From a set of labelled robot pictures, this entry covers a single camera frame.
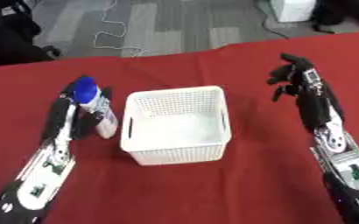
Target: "black robotic glove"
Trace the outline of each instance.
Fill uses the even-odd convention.
[[[47,139],[53,139],[59,134],[60,129],[65,123],[69,105],[74,103],[74,83],[76,81],[77,80],[69,83],[61,91],[60,96],[52,103],[48,117],[46,119],[45,128],[41,136],[41,143]],[[102,90],[102,94],[111,100],[111,87],[104,88]],[[74,119],[75,121],[71,138],[80,139],[90,134],[94,130],[94,127],[103,119],[103,116],[99,112],[95,112],[93,114],[88,112],[82,113],[81,107],[77,105],[76,116]]]
[[[287,53],[282,53],[281,59],[290,64],[272,71],[267,83],[274,85],[279,82],[289,82],[290,84],[279,86],[275,90],[272,98],[274,102],[276,102],[282,94],[297,96],[297,106],[299,108],[300,117],[306,130],[310,133],[313,133],[314,129],[331,120],[329,103],[344,121],[343,110],[329,85],[324,80],[320,80],[322,85],[319,93],[318,90],[311,87],[308,78],[318,78],[316,73],[308,73],[314,70],[312,62],[308,59]]]

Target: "white bottle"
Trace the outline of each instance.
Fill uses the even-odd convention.
[[[102,94],[93,78],[84,76],[74,83],[74,99],[87,112],[93,114],[98,111],[102,115],[101,122],[96,125],[101,137],[108,139],[114,136],[118,120],[110,107],[110,100]]]

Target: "red tablecloth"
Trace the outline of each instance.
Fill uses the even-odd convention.
[[[76,166],[46,223],[340,223],[308,149],[294,99],[271,102],[281,52],[312,60],[359,143],[359,33],[230,45],[173,56],[68,59],[0,67],[0,188],[37,149],[50,103],[81,74],[112,85],[121,118],[135,91],[219,85],[233,138],[222,160],[142,167],[109,141],[73,142]]]

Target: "white plastic basket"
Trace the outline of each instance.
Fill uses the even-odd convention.
[[[230,138],[220,87],[137,92],[126,102],[121,147],[141,165],[218,160]]]

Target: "wire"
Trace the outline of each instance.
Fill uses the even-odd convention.
[[[34,2],[34,5],[31,7],[32,10],[35,10],[35,8],[37,8],[38,5],[42,3],[42,1],[43,1],[43,0],[34,0],[34,1],[33,1],[33,2]]]
[[[145,49],[143,49],[141,47],[137,47],[137,46],[115,47],[112,45],[97,45],[98,39],[101,35],[108,35],[108,36],[114,37],[114,38],[124,38],[126,36],[126,33],[128,32],[128,30],[127,30],[126,24],[124,22],[110,21],[106,18],[108,16],[108,12],[116,9],[117,5],[118,5],[118,0],[116,0],[112,5],[109,6],[109,8],[107,8],[103,12],[101,22],[107,23],[107,24],[113,24],[113,25],[121,25],[123,27],[123,32],[120,35],[116,35],[116,34],[113,34],[110,32],[106,32],[106,31],[97,32],[94,36],[94,44],[93,44],[94,49],[136,50],[136,51],[138,51],[138,53],[136,53],[132,57],[141,57],[141,56],[143,56],[143,54],[145,54],[147,52],[152,52],[150,50],[145,50]]]
[[[262,9],[260,8],[260,6],[257,4],[257,0],[254,0],[254,1],[253,1],[253,4],[254,4],[255,8],[256,8],[258,11],[260,11],[262,14],[264,14],[263,23],[261,24],[261,26],[263,26],[263,28],[264,28],[266,31],[271,32],[271,33],[274,33],[275,35],[278,35],[279,37],[281,37],[281,38],[283,38],[283,39],[290,39],[290,37],[286,36],[285,34],[280,33],[280,32],[277,32],[277,31],[273,31],[272,29],[270,29],[270,28],[266,25],[267,20],[268,20],[268,18],[269,18],[268,14],[267,14],[264,10],[262,10]]]

